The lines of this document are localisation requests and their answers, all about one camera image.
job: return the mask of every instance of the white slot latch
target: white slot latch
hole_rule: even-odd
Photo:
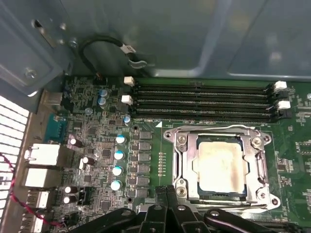
[[[277,109],[290,109],[291,108],[291,103],[287,100],[281,100],[277,103]]]
[[[134,78],[132,76],[124,77],[124,84],[134,86],[135,85]]]
[[[132,99],[131,96],[126,95],[126,96],[122,96],[121,102],[122,102],[122,103],[126,103],[126,104],[128,104],[128,105],[132,105],[132,104],[133,104],[133,99]]]

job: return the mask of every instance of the mounting hole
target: mounting hole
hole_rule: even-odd
[[[278,204],[277,199],[275,199],[275,198],[274,198],[274,199],[272,199],[272,204],[273,204],[273,205],[277,205],[277,204]]]
[[[127,203],[133,203],[133,198],[127,198]]]
[[[165,133],[165,136],[166,136],[166,137],[171,137],[171,135],[172,135],[172,134],[171,134],[170,132],[166,132],[166,133]]]

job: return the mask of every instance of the screw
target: screw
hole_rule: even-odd
[[[212,216],[214,216],[214,217],[219,216],[219,212],[217,212],[216,210],[212,210],[212,211],[210,212],[210,214],[211,214]]]
[[[252,145],[255,147],[260,147],[262,145],[262,141],[259,137],[254,137],[252,139]]]
[[[128,211],[128,210],[125,210],[125,211],[123,211],[122,212],[122,216],[129,216],[131,214],[131,212],[130,211]]]
[[[29,69],[25,72],[25,76],[27,79],[34,79],[37,77],[37,72],[33,69]]]
[[[67,28],[67,25],[66,25],[66,23],[61,23],[60,25],[59,25],[59,27],[62,29],[62,30],[66,30],[66,28]]]
[[[69,42],[68,42],[69,46],[70,47],[73,47],[73,48],[77,48],[78,47],[78,42],[77,42],[77,39],[76,38],[72,38]]]
[[[86,108],[84,111],[85,111],[85,114],[87,116],[89,116],[89,115],[91,115],[93,113],[93,109],[91,109],[91,108]]]
[[[179,206],[177,207],[177,209],[183,211],[183,210],[185,210],[186,208],[185,208],[185,206],[183,206],[183,205],[179,205]]]
[[[187,140],[187,139],[186,139],[186,137],[185,137],[184,135],[181,135],[181,136],[178,137],[178,142],[179,142],[179,143],[185,143],[186,140]]]

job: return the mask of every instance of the ram slot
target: ram slot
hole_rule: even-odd
[[[270,115],[257,116],[236,113],[226,113],[223,115],[200,113],[200,112],[148,112],[133,111],[133,118],[148,119],[183,119],[183,120],[208,120],[208,121],[238,121],[238,122],[271,122]]]
[[[241,86],[194,86],[194,85],[136,85],[137,91],[186,91],[186,92],[211,92],[211,93],[231,93],[231,94],[265,94],[262,87],[241,87]]]
[[[133,105],[135,109],[163,109],[163,105],[172,110],[180,111],[236,111],[250,113],[270,113],[269,105],[225,103],[225,102],[138,102]]]
[[[184,97],[184,96],[170,96],[167,94],[165,96],[152,96],[152,95],[144,95],[144,96],[133,96],[135,101],[142,102],[142,101],[157,101],[157,100],[164,100],[164,101],[200,101],[200,102],[224,102],[226,100],[230,100],[230,102],[234,103],[261,103],[265,104],[268,103],[267,99],[257,99],[257,98],[238,98],[234,96],[192,96],[192,97]]]

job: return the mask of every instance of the motherboard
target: motherboard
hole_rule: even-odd
[[[71,222],[67,228],[53,228],[52,232],[66,232],[122,207],[138,212],[143,205],[155,203],[156,186],[170,184],[177,188],[181,202],[202,213],[211,206],[221,206],[254,221],[311,227],[309,84],[287,83],[282,89],[288,93],[286,101],[277,101],[280,110],[276,114],[270,109],[261,112],[265,102],[258,94],[273,82],[138,81],[142,93],[133,91],[137,80],[125,81],[123,77],[67,77],[63,93],[67,110],[50,115],[44,138],[45,143],[58,142],[74,151],[71,165],[63,166],[52,205],[54,220],[68,214]],[[217,100],[206,104],[206,112],[194,112],[190,104],[195,100],[189,95],[193,93],[174,89],[174,85],[195,85],[200,90],[205,85],[214,86],[209,92]],[[163,97],[157,94],[157,87],[162,88]],[[232,87],[243,94],[219,94],[226,88],[235,90]],[[275,102],[283,94],[267,95]],[[141,101],[133,107],[132,102],[148,100],[148,96],[159,102]],[[166,97],[176,102],[169,105]],[[217,108],[224,104],[223,109],[213,109],[215,103]],[[291,115],[283,112],[288,103]],[[196,160],[186,164],[195,147]],[[245,163],[242,153],[260,162]]]

